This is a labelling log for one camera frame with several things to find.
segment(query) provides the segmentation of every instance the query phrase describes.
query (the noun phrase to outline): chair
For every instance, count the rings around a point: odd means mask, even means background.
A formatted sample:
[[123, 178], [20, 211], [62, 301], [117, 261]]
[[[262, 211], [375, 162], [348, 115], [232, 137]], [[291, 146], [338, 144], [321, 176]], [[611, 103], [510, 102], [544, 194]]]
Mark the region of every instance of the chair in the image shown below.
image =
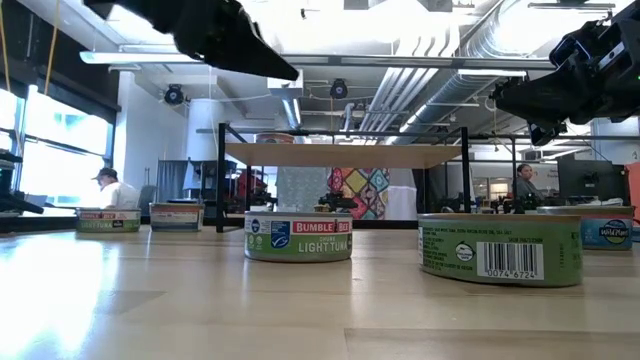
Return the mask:
[[155, 200], [157, 186], [145, 185], [140, 189], [140, 199], [138, 199], [138, 207], [141, 216], [149, 216], [149, 203]]

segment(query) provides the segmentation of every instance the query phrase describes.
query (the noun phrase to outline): tuna can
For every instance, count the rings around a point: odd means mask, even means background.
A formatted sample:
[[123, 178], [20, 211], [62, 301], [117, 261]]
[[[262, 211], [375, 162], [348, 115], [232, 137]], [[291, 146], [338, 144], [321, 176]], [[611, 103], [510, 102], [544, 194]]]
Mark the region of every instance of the tuna can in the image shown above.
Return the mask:
[[295, 137], [282, 133], [262, 133], [256, 134], [256, 144], [293, 144]]
[[149, 204], [151, 230], [184, 231], [202, 230], [204, 205], [202, 204]]
[[562, 287], [582, 281], [579, 216], [418, 215], [423, 271], [464, 281]]
[[140, 209], [103, 210], [81, 208], [76, 210], [76, 231], [91, 233], [136, 232], [140, 230]]
[[539, 207], [538, 213], [580, 216], [582, 246], [585, 249], [629, 250], [633, 246], [631, 206]]
[[245, 255], [274, 262], [347, 260], [352, 249], [351, 214], [245, 212]]

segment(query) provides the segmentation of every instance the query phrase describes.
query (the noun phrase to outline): can lid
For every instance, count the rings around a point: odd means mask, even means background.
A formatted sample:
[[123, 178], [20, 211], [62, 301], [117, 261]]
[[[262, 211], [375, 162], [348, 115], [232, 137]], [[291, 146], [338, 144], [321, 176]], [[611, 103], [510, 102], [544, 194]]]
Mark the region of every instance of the can lid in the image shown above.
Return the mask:
[[179, 207], [179, 206], [185, 206], [185, 207], [197, 207], [197, 208], [204, 208], [204, 204], [185, 204], [185, 203], [149, 203], [150, 207], [154, 207], [154, 206], [171, 206], [171, 207]]
[[297, 213], [273, 211], [245, 211], [249, 216], [283, 216], [283, 217], [315, 217], [315, 218], [352, 218], [350, 213]]
[[541, 206], [537, 208], [539, 213], [543, 214], [622, 214], [633, 215], [634, 208], [632, 206], [598, 206], [598, 205], [580, 205], [580, 206]]
[[76, 208], [76, 212], [140, 212], [140, 209]]
[[531, 221], [541, 223], [570, 223], [580, 221], [580, 216], [571, 214], [467, 214], [439, 213], [419, 214], [418, 220], [457, 220], [457, 221]]

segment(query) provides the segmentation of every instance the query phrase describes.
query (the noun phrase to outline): cap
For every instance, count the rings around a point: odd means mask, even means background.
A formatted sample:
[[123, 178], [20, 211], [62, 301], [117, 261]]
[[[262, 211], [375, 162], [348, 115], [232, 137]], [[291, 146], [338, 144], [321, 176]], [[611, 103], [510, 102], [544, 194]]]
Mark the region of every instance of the cap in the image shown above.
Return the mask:
[[114, 179], [118, 178], [118, 172], [111, 169], [111, 168], [102, 168], [100, 169], [100, 172], [98, 172], [98, 175], [96, 175], [96, 177], [93, 178], [93, 180], [98, 179], [101, 176], [110, 176]]

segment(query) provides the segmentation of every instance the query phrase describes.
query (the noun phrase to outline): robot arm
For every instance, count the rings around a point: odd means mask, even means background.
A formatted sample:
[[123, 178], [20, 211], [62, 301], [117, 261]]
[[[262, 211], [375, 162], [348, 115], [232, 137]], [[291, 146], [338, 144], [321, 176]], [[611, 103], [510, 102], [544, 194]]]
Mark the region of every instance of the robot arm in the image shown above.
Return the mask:
[[564, 121], [620, 122], [640, 113], [640, 0], [611, 19], [589, 21], [565, 35], [549, 54], [556, 70], [536, 80], [511, 78], [492, 97], [503, 111], [529, 123], [531, 142], [544, 145]]
[[173, 34], [178, 51], [211, 66], [286, 80], [298, 71], [262, 40], [258, 25], [236, 0], [84, 0], [106, 19], [120, 5]]

